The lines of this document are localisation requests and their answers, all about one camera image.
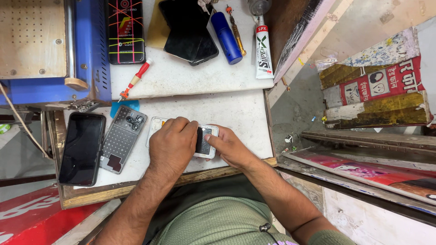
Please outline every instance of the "white cable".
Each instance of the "white cable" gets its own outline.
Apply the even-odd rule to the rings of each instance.
[[[26,124],[24,123],[24,121],[22,120],[21,116],[18,114],[18,112],[15,110],[12,102],[9,100],[9,97],[6,95],[5,90],[3,89],[3,86],[0,84],[0,89],[4,95],[4,97],[6,98],[7,102],[9,103],[10,107],[12,108],[12,110],[14,111],[15,115],[18,117],[18,120],[21,122],[21,124],[23,125],[24,129],[26,130],[26,132],[29,134],[30,138],[32,138],[32,140],[35,142],[35,144],[38,145],[38,147],[41,149],[42,153],[44,153],[45,157],[48,159],[51,159],[51,157],[48,156],[47,152],[45,152],[44,148],[42,148],[42,146],[38,143],[38,141],[35,140],[35,138],[33,137],[32,133],[30,133],[29,129],[27,128]]]

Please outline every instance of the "precision screwdriver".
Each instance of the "precision screwdriver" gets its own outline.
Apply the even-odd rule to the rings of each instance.
[[[232,24],[233,34],[235,35],[236,43],[238,43],[239,51],[243,56],[245,56],[247,51],[245,51],[244,47],[242,46],[241,36],[239,35],[238,27],[235,24],[235,19],[232,16],[233,9],[227,5],[225,11],[230,15],[230,23]]]

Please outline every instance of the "white wall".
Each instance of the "white wall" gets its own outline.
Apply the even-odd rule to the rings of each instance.
[[[327,219],[357,245],[434,245],[436,228],[324,188]]]

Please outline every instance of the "yellow sandpaper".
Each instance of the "yellow sandpaper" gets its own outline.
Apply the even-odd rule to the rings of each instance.
[[[170,28],[167,25],[162,12],[159,9],[159,3],[163,0],[154,2],[153,14],[151,15],[150,25],[147,33],[147,46],[153,48],[164,48],[167,42]]]

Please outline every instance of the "red sign with hindi text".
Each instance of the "red sign with hindi text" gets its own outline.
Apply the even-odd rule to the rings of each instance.
[[[419,71],[421,56],[339,85],[342,105],[425,90]]]

